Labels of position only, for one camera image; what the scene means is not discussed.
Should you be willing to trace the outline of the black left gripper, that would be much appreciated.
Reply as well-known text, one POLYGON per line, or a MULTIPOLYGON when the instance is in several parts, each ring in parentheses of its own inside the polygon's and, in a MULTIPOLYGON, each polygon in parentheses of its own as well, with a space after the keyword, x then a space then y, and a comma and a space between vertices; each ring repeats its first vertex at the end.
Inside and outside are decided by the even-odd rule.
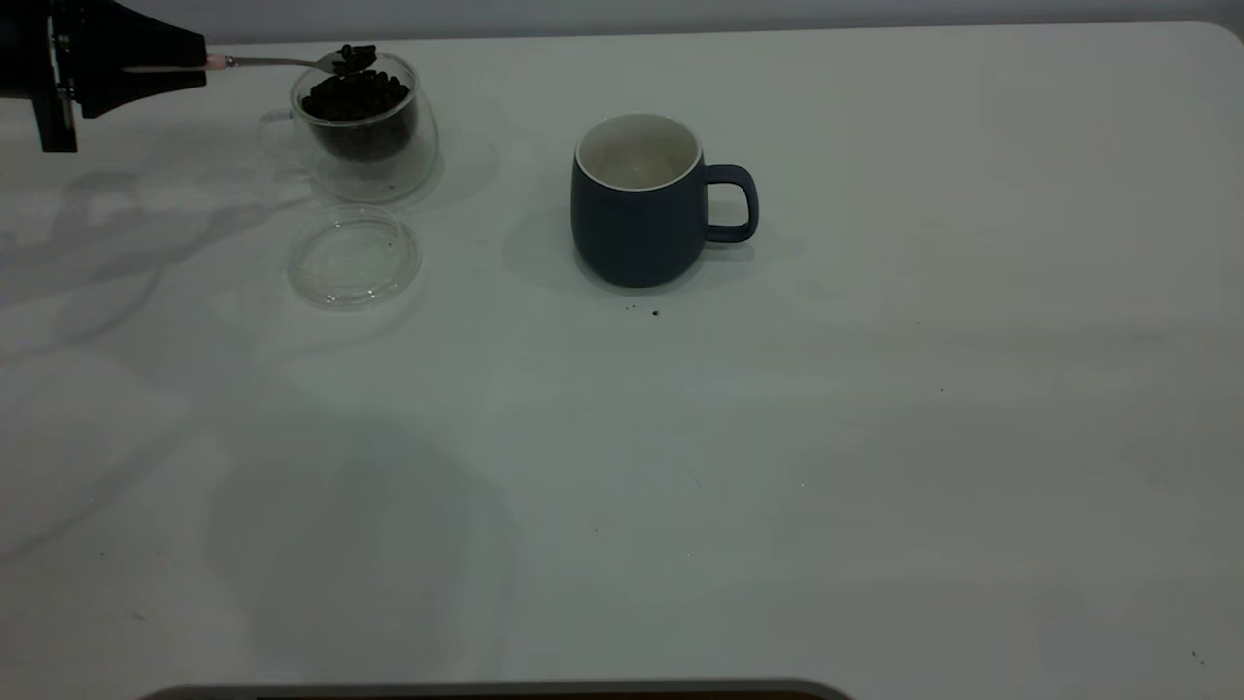
MULTIPOLYGON (((2 1, 1 97, 30 103, 46 154, 80 150, 70 56, 76 32, 81 57, 108 68, 200 68, 208 62, 203 35, 117 1, 2 1)), ((87 75, 80 77, 80 109, 85 119, 96 119, 137 99, 205 85, 205 72, 87 75)))

